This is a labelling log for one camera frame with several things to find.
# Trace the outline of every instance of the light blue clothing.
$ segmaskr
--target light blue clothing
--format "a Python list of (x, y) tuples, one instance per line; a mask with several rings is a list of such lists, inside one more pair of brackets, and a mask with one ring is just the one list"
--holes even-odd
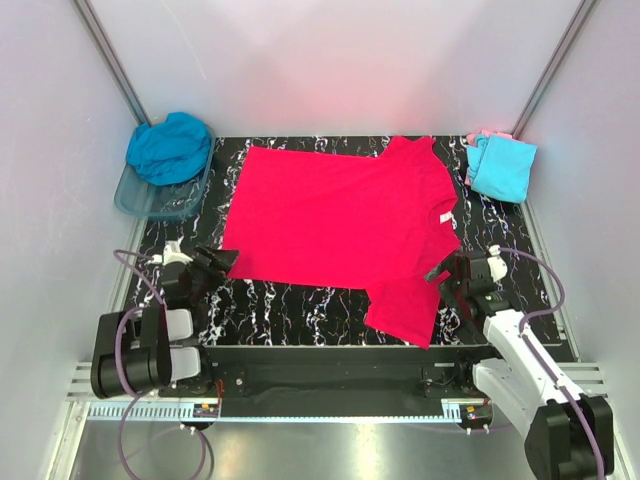
[(496, 135), (478, 135), (476, 144), (467, 146), (471, 189), (503, 202), (524, 202), (538, 147)]
[(186, 182), (207, 164), (211, 141), (200, 120), (186, 113), (170, 113), (164, 123), (136, 128), (127, 149), (127, 163), (152, 185)]

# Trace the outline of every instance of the garment label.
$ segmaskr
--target garment label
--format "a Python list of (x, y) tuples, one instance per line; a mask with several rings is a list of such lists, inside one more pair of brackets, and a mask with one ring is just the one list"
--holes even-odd
[(444, 223), (447, 220), (451, 220), (453, 218), (453, 213), (447, 212), (440, 215), (440, 223)]

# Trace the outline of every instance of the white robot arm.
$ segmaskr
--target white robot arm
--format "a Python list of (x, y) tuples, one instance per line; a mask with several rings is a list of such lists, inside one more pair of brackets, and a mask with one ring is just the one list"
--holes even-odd
[(434, 281), (449, 273), (439, 286), (443, 300), (496, 349), (495, 358), (473, 365), (473, 384), (518, 430), (536, 478), (604, 479), (614, 467), (611, 408), (603, 397), (586, 396), (562, 372), (528, 317), (499, 290), (507, 273), (500, 251), (493, 246), (487, 253), (454, 252), (426, 277)]

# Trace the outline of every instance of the cable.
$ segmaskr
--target cable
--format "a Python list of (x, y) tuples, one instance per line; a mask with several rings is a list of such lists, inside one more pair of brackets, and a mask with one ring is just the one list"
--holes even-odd
[[(160, 296), (160, 292), (158, 292), (158, 290), (156, 289), (156, 287), (151, 283), (151, 280), (149, 280), (149, 278), (142, 273), (140, 270), (138, 270), (133, 264), (127, 262), (122, 255), (135, 255), (139, 258), (145, 259), (145, 260), (152, 260), (153, 257), (150, 257), (148, 255), (144, 255), (142, 253), (138, 253), (138, 252), (130, 252), (127, 250), (114, 250), (113, 251), (113, 256), (116, 257), (116, 259), (122, 263), (125, 267), (127, 267), (128, 269), (130, 269), (133, 273), (135, 273), (138, 277), (140, 277), (140, 279), (149, 287), (149, 290), (151, 291), (151, 293), (153, 294), (153, 296), (158, 300), (158, 303), (160, 303), (160, 305), (165, 306), (165, 302), (162, 299), (162, 297)], [(131, 469), (131, 466), (129, 465), (129, 462), (127, 461), (127, 456), (124, 453), (124, 445), (122, 442), (122, 436), (124, 433), (124, 425), (125, 422), (127, 420), (127, 416), (129, 415), (129, 413), (131, 412), (131, 410), (133, 409), (133, 407), (135, 406), (135, 404), (138, 402), (138, 400), (140, 400), (142, 398), (142, 394), (136, 392), (131, 385), (129, 384), (129, 381), (127, 380), (127, 376), (126, 376), (126, 372), (124, 370), (124, 366), (122, 364), (122, 335), (124, 333), (124, 330), (127, 326), (127, 323), (129, 322), (129, 320), (131, 320), (131, 318), (133, 317), (133, 315), (135, 315), (136, 313), (138, 313), (139, 311), (142, 310), (142, 307), (133, 307), (131, 309), (129, 309), (122, 317), (122, 319), (120, 320), (120, 322), (118, 323), (118, 328), (116, 330), (116, 340), (115, 340), (115, 364), (116, 364), (116, 371), (118, 373), (118, 379), (120, 380), (120, 384), (122, 385), (122, 388), (124, 389), (125, 392), (127, 392), (127, 394), (129, 394), (130, 396), (133, 397), (133, 400), (131, 401), (131, 403), (127, 406), (127, 408), (125, 409), (124, 413), (122, 414), (122, 418), (120, 419), (119, 425), (118, 425), (118, 456), (120, 457), (120, 463), (122, 463), (123, 468), (125, 469), (125, 471), (127, 472), (127, 475), (129, 475), (129, 477), (132, 480), (142, 480), (140, 477), (138, 477), (135, 472)], [(214, 463), (214, 457), (213, 457), (213, 448), (211, 447), (211, 444), (209, 443), (209, 440), (207, 439), (207, 437), (205, 437), (205, 435), (197, 430), (196, 428), (192, 427), (191, 428), (191, 432), (192, 433), (196, 433), (199, 440), (200, 440), (200, 444), (202, 445), (202, 455), (200, 456), (200, 463), (198, 464), (198, 468), (196, 469), (196, 471), (193, 473), (193, 475), (191, 475), (189, 477), (188, 480), (195, 480), (198, 475), (200, 475), (200, 472), (202, 472), (202, 469), (204, 468), (204, 463), (207, 457), (207, 451), (210, 452), (211, 454), (211, 465), (212, 465), (212, 469), (213, 469), (213, 463)]]
[(216, 386), (216, 391), (218, 392), (218, 409), (216, 413), (205, 413), (201, 412), (198, 414), (199, 417), (204, 418), (213, 418), (214, 420), (218, 420), (220, 418), (220, 412), (222, 412), (222, 392), (224, 392), (224, 383), (222, 379), (218, 379), (214, 382)]
[(525, 327), (529, 323), (529, 320), (532, 319), (533, 317), (539, 317), (541, 315), (551, 314), (551, 313), (554, 313), (554, 312), (557, 312), (558, 310), (560, 310), (560, 307), (562, 307), (562, 305), (564, 304), (565, 297), (566, 297), (565, 290), (564, 290), (564, 285), (562, 285), (562, 282), (560, 281), (560, 278), (553, 271), (553, 269), (549, 265), (547, 265), (543, 260), (540, 260), (538, 257), (535, 257), (534, 255), (531, 255), (530, 253), (523, 252), (521, 250), (517, 250), (515, 248), (503, 248), (503, 247), (500, 247), (500, 251), (501, 252), (505, 252), (505, 253), (510, 253), (512, 255), (519, 255), (519, 256), (528, 258), (529, 260), (532, 260), (532, 261), (536, 262), (538, 265), (543, 267), (547, 272), (549, 272), (549, 275), (551, 275), (553, 280), (558, 285), (558, 290), (560, 291), (560, 298), (558, 299), (558, 303), (556, 303), (551, 308), (546, 308), (546, 309), (543, 309), (543, 310), (536, 310), (534, 312), (527, 313), (524, 317), (522, 317), (522, 320), (520, 320), (520, 324), (519, 324), (518, 328), (520, 330), (520, 335), (521, 335), (522, 340), (524, 341), (524, 343), (527, 345), (529, 350), (531, 350), (531, 353), (536, 358), (536, 360), (538, 361), (540, 366), (547, 373), (547, 375), (549, 375), (549, 378), (551, 378), (551, 380), (558, 386), (558, 389), (567, 398), (567, 400), (569, 401), (569, 404), (571, 405), (571, 408), (573, 408), (573, 410), (576, 412), (578, 420), (580, 421), (580, 424), (582, 425), (582, 428), (584, 429), (584, 433), (587, 435), (587, 439), (589, 440), (589, 444), (591, 445), (591, 450), (593, 451), (593, 456), (595, 457), (595, 460), (596, 460), (596, 469), (597, 469), (597, 472), (598, 472), (598, 480), (605, 480), (604, 459), (602, 458), (602, 452), (600, 452), (600, 447), (598, 446), (598, 442), (597, 442), (596, 437), (595, 437), (595, 435), (593, 433), (593, 430), (591, 430), (591, 427), (589, 426), (589, 422), (587, 421), (587, 418), (584, 416), (584, 413), (582, 412), (582, 409), (580, 408), (578, 403), (574, 400), (573, 396), (569, 393), (569, 390), (567, 390), (567, 388), (565, 386), (560, 385), (558, 383), (558, 382), (560, 382), (560, 378), (558, 378), (558, 376), (554, 373), (553, 369), (547, 364), (547, 362), (544, 360), (542, 355), (540, 355), (538, 350), (534, 347), (533, 343), (528, 338), (527, 332), (525, 331)]
[(149, 256), (149, 255), (145, 255), (143, 253), (138, 253), (138, 252), (131, 252), (129, 250), (114, 250), (113, 251), (113, 256), (116, 257), (116, 259), (122, 263), (125, 267), (127, 267), (129, 270), (131, 270), (133, 273), (135, 273), (140, 280), (142, 280), (147, 287), (149, 287), (149, 291), (153, 294), (153, 296), (156, 298), (156, 300), (158, 300), (158, 303), (160, 305), (164, 305), (164, 300), (162, 299), (162, 297), (160, 296), (160, 292), (158, 292), (158, 289), (153, 285), (153, 283), (151, 283), (151, 280), (149, 280), (149, 278), (142, 273), (140, 270), (138, 270), (136, 268), (135, 265), (133, 265), (132, 263), (127, 262), (124, 257), (122, 257), (122, 255), (135, 255), (138, 258), (142, 258), (144, 260), (153, 260), (153, 257)]
[(420, 383), (425, 384), (427, 387), (430, 386), (435, 386), (435, 387), (446, 387), (447, 385), (449, 385), (451, 382), (453, 382), (453, 380), (456, 378), (455, 374), (451, 374), (451, 376), (449, 377), (449, 380), (445, 381), (445, 382), (434, 382), (429, 381), (429, 380), (420, 380)]
[[(141, 447), (136, 448), (135, 450), (133, 450), (132, 452), (127, 453), (126, 455), (126, 459), (127, 460), (131, 460), (133, 457), (135, 457), (136, 455), (140, 454), (140, 452), (143, 452), (145, 449), (147, 449), (149, 447), (149, 445), (151, 445), (152, 443), (156, 442), (157, 440), (160, 440), (162, 437), (176, 432), (178, 430), (181, 430), (180, 426), (176, 425), (175, 427), (171, 427), (171, 428), (166, 428), (158, 433), (156, 433), (155, 435), (153, 435), (150, 439), (148, 439), (144, 445), (142, 445)], [(98, 454), (100, 455), (100, 457), (102, 458), (102, 461), (110, 464), (110, 465), (118, 465), (120, 464), (120, 456), (118, 456), (118, 458), (109, 458), (109, 454), (105, 453), (105, 447), (103, 443), (101, 443), (101, 439), (102, 437), (98, 436), (96, 439), (97, 442), (97, 450), (98, 450)]]
[[(122, 414), (122, 418), (120, 419), (120, 422), (118, 422), (118, 456), (120, 457), (120, 462), (122, 463), (122, 466), (124, 467), (125, 471), (127, 472), (127, 474), (132, 480), (142, 480), (142, 478), (138, 477), (134, 473), (134, 471), (131, 469), (131, 466), (129, 465), (129, 462), (127, 461), (127, 457), (124, 454), (124, 446), (122, 444), (122, 434), (124, 433), (124, 424), (127, 420), (127, 417), (129, 416), (129, 412), (131, 412), (135, 404), (141, 398), (142, 398), (141, 395), (134, 397), (134, 399), (131, 401), (129, 406), (127, 406), (126, 410), (124, 411), (124, 414)], [(200, 430), (192, 428), (191, 432), (197, 434), (200, 440), (200, 444), (202, 445), (202, 454), (200, 456), (200, 463), (198, 464), (198, 468), (188, 479), (188, 480), (195, 480), (198, 477), (198, 475), (200, 475), (200, 472), (202, 472), (202, 469), (204, 468), (204, 462), (207, 458), (207, 443), (209, 443), (209, 441), (207, 440), (207, 437), (205, 437)]]

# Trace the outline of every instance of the folded clothes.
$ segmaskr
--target folded clothes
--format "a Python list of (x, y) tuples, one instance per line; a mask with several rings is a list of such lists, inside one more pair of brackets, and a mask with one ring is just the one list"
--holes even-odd
[(144, 123), (133, 132), (127, 149), (127, 163), (143, 180), (164, 186), (195, 177), (207, 164), (211, 135), (197, 118), (170, 113), (167, 121)]
[[(480, 133), (470, 133), (469, 135), (467, 135), (467, 143), (469, 143), (469, 145), (471, 146), (477, 147), (478, 146), (477, 140), (478, 140), (478, 137), (481, 135), (487, 138), (490, 137), (491, 135), (504, 137), (504, 138), (513, 138), (508, 133), (492, 132), (491, 130), (480, 130)], [(471, 186), (471, 177), (469, 176), (469, 171), (467, 171), (467, 175), (465, 176), (464, 184)]]
[(467, 146), (471, 189), (496, 200), (522, 203), (537, 147), (512, 138), (479, 134)]
[(424, 275), (459, 247), (457, 195), (433, 140), (378, 158), (251, 147), (224, 232), (230, 277), (366, 289), (366, 324), (427, 348), (440, 295)]

